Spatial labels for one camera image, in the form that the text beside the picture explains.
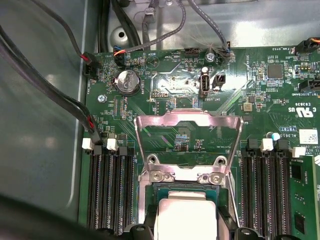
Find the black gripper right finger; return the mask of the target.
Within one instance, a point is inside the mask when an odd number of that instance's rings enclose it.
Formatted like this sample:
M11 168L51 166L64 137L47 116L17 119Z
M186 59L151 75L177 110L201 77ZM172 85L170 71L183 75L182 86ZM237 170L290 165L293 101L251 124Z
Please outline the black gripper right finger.
M219 240L253 240L254 232L249 228L238 227L225 206L218 207Z

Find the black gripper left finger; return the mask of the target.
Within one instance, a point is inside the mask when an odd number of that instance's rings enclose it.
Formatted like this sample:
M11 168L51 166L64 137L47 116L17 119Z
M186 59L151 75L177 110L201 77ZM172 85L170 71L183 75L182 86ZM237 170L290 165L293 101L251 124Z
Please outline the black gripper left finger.
M143 223L131 224L124 230L125 240L154 240L158 207L149 205Z

